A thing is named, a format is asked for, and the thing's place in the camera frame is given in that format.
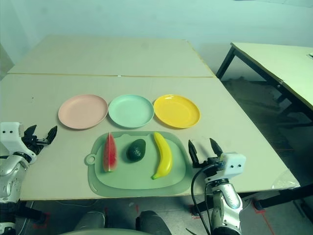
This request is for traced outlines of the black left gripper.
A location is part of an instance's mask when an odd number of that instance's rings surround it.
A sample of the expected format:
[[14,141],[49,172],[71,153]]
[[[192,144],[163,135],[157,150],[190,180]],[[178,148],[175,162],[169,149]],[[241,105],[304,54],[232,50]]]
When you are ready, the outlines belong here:
[[37,136],[34,135],[36,127],[37,125],[33,125],[24,131],[22,142],[29,150],[34,152],[36,155],[39,155],[45,145],[50,145],[53,142],[56,137],[58,127],[54,126],[51,128],[46,139],[38,139]]

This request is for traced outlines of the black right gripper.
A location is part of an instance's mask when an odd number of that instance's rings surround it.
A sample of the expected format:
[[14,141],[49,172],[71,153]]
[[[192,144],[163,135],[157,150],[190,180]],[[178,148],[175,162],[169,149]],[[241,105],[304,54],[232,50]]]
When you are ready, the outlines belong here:
[[222,165],[223,165],[222,158],[220,157],[222,155],[222,149],[218,145],[218,143],[212,138],[210,138],[210,143],[211,143],[212,150],[217,157],[208,158],[207,160],[200,163],[197,157],[197,151],[196,151],[195,146],[193,145],[191,140],[188,140],[188,151],[192,160],[193,168],[205,168],[211,165],[214,171],[221,170]]

